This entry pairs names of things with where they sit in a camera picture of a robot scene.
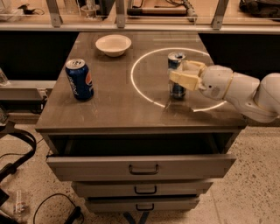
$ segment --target white ring on table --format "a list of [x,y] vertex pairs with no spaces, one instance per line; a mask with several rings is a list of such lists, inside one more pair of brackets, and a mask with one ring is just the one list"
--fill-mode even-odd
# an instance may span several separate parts
[[[161,48],[161,49],[157,49],[157,50],[154,50],[154,51],[151,51],[151,52],[147,52],[146,54],[144,54],[143,56],[141,56],[132,66],[131,68],[131,72],[130,72],[130,79],[131,79],[131,82],[132,82],[132,85],[133,87],[135,88],[135,90],[144,98],[146,99],[148,102],[152,102],[156,105],[158,105],[159,107],[162,107],[162,108],[165,108],[165,105],[159,103],[159,102],[156,102],[156,101],[153,101],[151,98],[149,98],[147,95],[145,95],[144,93],[142,93],[140,91],[140,89],[137,87],[136,83],[134,82],[134,69],[135,67],[137,66],[137,64],[142,60],[144,59],[145,57],[149,56],[150,54],[153,54],[153,53],[158,53],[158,52],[162,52],[162,51],[167,51],[167,50],[186,50],[186,51],[190,51],[190,52],[195,52],[195,53],[202,53],[206,56],[209,56],[210,55],[206,52],[202,52],[202,51],[199,51],[199,50],[195,50],[195,49],[192,49],[192,48],[184,48],[184,47],[168,47],[168,48]],[[219,106],[223,105],[225,103],[225,101],[217,104],[217,105],[214,105],[210,108],[196,108],[193,110],[193,112],[198,112],[198,111],[205,111],[205,110],[209,110],[209,109],[215,109],[215,108],[218,108]]]

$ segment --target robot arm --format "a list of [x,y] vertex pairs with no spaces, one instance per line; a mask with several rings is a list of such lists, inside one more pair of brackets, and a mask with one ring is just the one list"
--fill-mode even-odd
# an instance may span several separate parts
[[270,123],[280,114],[280,73],[269,74],[260,82],[228,67],[185,60],[169,75],[171,81],[188,90],[230,102],[240,113],[258,122]]

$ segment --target speckled floor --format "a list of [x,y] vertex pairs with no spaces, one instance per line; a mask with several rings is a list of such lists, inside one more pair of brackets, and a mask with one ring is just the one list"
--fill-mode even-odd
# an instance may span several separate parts
[[[20,223],[33,223],[39,204],[54,193],[70,197],[80,206],[86,224],[128,223],[123,213],[89,213],[83,199],[78,198],[69,182],[59,182],[46,164],[48,146],[34,130],[34,121],[23,120],[17,124],[36,137],[36,155],[17,173],[1,183],[10,198],[0,207],[3,212],[17,218]],[[280,221],[280,129],[248,126],[237,137],[229,153],[237,160],[223,179],[217,179],[210,190],[200,196],[200,203],[191,211],[150,212],[146,224],[277,224]],[[25,153],[29,148],[12,136],[0,139],[0,156],[4,153]],[[17,156],[0,158],[0,167],[15,161]],[[13,214],[17,191],[27,208],[22,217]],[[38,210],[35,223],[64,223],[74,206],[63,196],[54,196]],[[136,223],[141,213],[130,213]]]

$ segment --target ceramic bowl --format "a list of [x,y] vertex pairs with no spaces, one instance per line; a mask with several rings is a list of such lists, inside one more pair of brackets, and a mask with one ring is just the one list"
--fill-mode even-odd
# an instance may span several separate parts
[[131,40],[126,36],[113,34],[99,38],[95,45],[109,57],[118,57],[131,46]]

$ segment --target blue can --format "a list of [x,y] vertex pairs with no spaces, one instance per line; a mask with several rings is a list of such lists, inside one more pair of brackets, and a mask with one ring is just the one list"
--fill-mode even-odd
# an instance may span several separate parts
[[69,79],[73,96],[86,101],[94,95],[93,82],[86,62],[83,59],[70,59],[66,63],[66,74]]
[[[178,69],[181,65],[182,60],[186,58],[186,55],[183,52],[171,52],[168,54],[168,68],[169,69]],[[178,83],[171,81],[170,83],[170,95],[174,99],[183,99],[186,94],[186,89],[181,87]]]

